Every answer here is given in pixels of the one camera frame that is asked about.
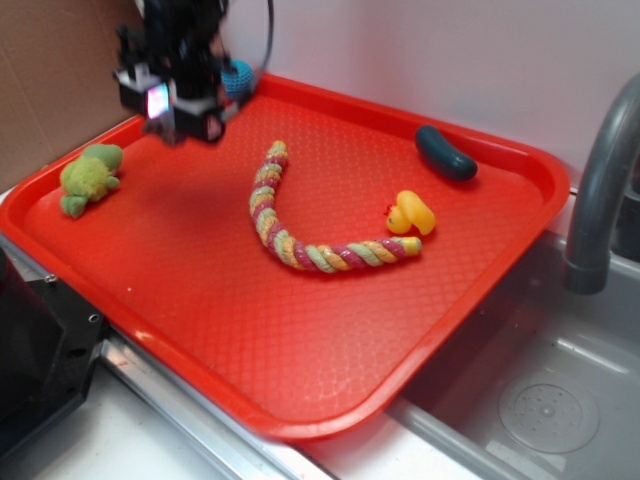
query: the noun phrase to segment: sink drain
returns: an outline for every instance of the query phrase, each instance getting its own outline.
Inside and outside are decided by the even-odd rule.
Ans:
[[[521,444],[544,453],[583,447],[598,430],[598,407],[586,391],[559,375],[519,377],[500,396],[500,420]]]

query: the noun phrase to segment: red tray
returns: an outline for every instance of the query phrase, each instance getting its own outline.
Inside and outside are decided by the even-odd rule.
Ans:
[[[421,161],[425,123],[479,163],[453,183]],[[58,176],[16,187],[0,229],[110,322],[257,432],[330,435],[380,411],[564,205],[537,149],[265,76],[212,147],[170,148],[133,119],[97,138],[125,149],[121,188],[78,220]],[[274,140],[289,147],[278,217],[309,244],[390,236],[383,213],[417,192],[437,227],[422,253],[369,271],[298,272],[261,245],[248,201]]]

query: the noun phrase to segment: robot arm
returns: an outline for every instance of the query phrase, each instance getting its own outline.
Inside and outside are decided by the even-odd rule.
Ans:
[[[250,99],[257,79],[246,92],[229,100],[223,73],[233,74],[231,58],[220,45],[219,28],[228,0],[136,0],[142,6],[143,31],[118,29],[120,102],[144,115],[145,130],[176,144],[186,137],[219,141],[226,122]],[[273,2],[269,5],[269,41],[273,36]]]

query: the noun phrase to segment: sink basin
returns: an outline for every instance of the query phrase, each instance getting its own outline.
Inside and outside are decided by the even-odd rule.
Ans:
[[[575,295],[560,282],[563,246],[545,233],[402,401],[427,433],[458,437],[450,449],[504,467],[490,478],[637,479],[640,270],[614,258],[604,292]]]

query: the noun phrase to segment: twisted rope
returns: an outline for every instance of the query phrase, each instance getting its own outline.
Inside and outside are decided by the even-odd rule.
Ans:
[[[396,263],[420,253],[417,237],[391,237],[349,243],[346,246],[305,245],[289,234],[278,220],[274,205],[289,155],[284,142],[276,141],[256,174],[249,199],[249,213],[262,244],[285,265],[296,270],[335,273]]]

